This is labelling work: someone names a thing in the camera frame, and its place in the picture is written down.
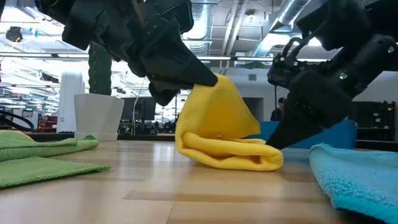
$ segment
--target blue towel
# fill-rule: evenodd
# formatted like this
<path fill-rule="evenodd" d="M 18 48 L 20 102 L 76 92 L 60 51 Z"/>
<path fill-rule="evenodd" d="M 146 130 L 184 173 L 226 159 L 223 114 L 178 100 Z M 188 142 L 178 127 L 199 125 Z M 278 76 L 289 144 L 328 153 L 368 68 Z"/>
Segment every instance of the blue towel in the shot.
<path fill-rule="evenodd" d="M 359 152 L 319 144 L 311 148 L 310 163 L 335 209 L 398 224 L 398 153 Z"/>

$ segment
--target desk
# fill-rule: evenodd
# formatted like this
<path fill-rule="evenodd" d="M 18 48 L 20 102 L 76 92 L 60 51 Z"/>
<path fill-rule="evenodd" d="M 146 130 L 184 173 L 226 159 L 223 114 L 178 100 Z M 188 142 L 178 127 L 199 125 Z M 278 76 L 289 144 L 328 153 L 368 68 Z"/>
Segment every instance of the desk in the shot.
<path fill-rule="evenodd" d="M 352 223 L 315 182 L 308 149 L 284 154 L 281 170 L 248 172 L 201 165 L 173 142 L 101 143 L 54 158 L 111 170 L 2 190 L 1 223 Z"/>

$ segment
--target towel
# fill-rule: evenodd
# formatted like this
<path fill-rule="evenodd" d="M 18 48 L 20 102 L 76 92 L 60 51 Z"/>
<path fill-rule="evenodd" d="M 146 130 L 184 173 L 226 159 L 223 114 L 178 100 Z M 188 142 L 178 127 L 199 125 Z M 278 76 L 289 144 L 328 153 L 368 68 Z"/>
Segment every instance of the towel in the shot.
<path fill-rule="evenodd" d="M 216 74 L 215 86 L 195 85 L 177 122 L 178 151 L 219 169 L 272 171 L 282 167 L 283 155 L 262 139 L 243 139 L 260 133 L 232 81 Z"/>
<path fill-rule="evenodd" d="M 0 189 L 110 169 L 110 166 L 42 158 L 91 149 L 98 144 L 92 136 L 82 141 L 35 142 L 22 132 L 0 131 Z"/>
<path fill-rule="evenodd" d="M 313 146 L 312 171 L 334 208 L 398 224 L 398 153 Z"/>

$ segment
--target cable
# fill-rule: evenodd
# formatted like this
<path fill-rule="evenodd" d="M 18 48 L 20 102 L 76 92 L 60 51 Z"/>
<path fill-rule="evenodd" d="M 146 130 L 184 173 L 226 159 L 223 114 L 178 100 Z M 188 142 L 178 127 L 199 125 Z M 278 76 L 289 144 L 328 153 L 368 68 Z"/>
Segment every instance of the cable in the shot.
<path fill-rule="evenodd" d="M 6 116 L 10 116 L 10 117 L 12 117 L 12 118 L 17 118 L 17 119 L 19 119 L 19 120 L 25 122 L 27 125 L 29 125 L 29 128 L 25 128 L 25 127 L 23 127 L 23 126 L 21 126 L 21 125 L 19 125 L 19 124 L 16 124 L 16 123 L 14 123 L 14 122 L 8 120 L 8 119 L 6 118 Z M 23 117 L 21 117 L 21 116 L 19 116 L 19 115 L 13 114 L 13 113 L 8 113 L 8 112 L 6 112 L 6 111 L 0 111 L 0 121 L 3 122 L 3 123 L 5 123 L 5 124 L 7 124 L 7 125 L 10 125 L 10 126 L 13 127 L 13 128 L 16 128 L 16 129 L 18 129 L 18 130 L 20 130 L 20 131 L 32 131 L 32 130 L 34 129 L 33 123 L 30 122 L 28 119 L 23 118 Z"/>
<path fill-rule="evenodd" d="M 136 104 L 137 104 L 139 95 L 141 94 L 142 87 L 144 86 L 145 79 L 146 79 L 146 77 L 144 77 L 142 79 L 141 88 L 138 91 L 138 95 L 137 95 L 136 101 L 134 102 L 134 107 L 132 108 L 132 122 L 131 122 L 131 125 L 134 128 L 134 133 L 132 131 L 133 129 L 131 129 L 131 131 L 130 131 L 130 133 L 132 135 L 136 135 Z"/>

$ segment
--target white planter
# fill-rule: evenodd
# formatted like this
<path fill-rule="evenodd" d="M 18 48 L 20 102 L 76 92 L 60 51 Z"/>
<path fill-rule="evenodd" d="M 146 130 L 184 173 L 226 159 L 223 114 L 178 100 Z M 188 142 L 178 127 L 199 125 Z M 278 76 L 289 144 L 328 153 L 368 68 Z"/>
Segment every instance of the white planter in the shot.
<path fill-rule="evenodd" d="M 98 94 L 75 95 L 77 132 L 75 139 L 87 135 L 99 141 L 116 141 L 124 100 Z"/>

